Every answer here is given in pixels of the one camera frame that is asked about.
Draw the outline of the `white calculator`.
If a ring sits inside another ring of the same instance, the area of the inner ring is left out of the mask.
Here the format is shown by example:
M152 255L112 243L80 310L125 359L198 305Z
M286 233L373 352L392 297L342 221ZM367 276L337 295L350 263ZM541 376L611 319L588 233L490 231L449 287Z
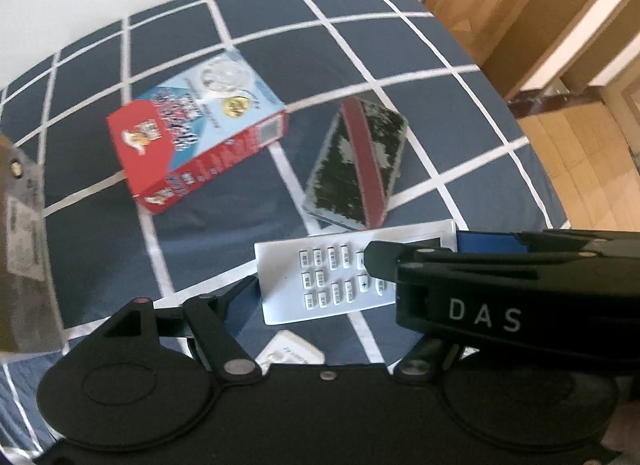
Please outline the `white calculator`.
M434 242L457 248L453 220L254 245L262 314L268 325L346 315L395 303L395 285L372 277L364 250L373 241Z

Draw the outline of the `dark speckled tin case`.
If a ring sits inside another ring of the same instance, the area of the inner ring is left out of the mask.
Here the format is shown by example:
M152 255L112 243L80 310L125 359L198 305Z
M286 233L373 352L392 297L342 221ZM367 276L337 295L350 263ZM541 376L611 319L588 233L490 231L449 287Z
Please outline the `dark speckled tin case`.
M382 227L407 132L401 114L358 97L344 99L307 181L304 210L350 230Z

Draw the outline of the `small white packet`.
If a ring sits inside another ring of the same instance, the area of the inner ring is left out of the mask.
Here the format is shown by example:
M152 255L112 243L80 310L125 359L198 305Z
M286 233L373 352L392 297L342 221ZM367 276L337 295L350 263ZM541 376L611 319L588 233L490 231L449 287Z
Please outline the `small white packet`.
M320 365L326 362L326 356L303 337L282 329L270 339L255 360L262 368L262 373L266 374L273 364Z

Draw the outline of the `brown cardboard box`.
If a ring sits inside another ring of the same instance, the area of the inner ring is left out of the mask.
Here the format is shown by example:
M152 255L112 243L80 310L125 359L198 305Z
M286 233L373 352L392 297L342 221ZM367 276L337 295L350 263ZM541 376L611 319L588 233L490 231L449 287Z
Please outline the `brown cardboard box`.
M63 347L46 224L42 170L1 138L1 351L39 353Z

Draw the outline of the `red blue detergent box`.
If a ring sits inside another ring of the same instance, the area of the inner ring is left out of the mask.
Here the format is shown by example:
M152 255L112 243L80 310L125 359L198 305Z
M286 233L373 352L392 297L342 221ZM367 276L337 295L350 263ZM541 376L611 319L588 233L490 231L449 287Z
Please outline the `red blue detergent box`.
M288 113L229 49L143 92L106 122L132 197L157 215L283 138Z

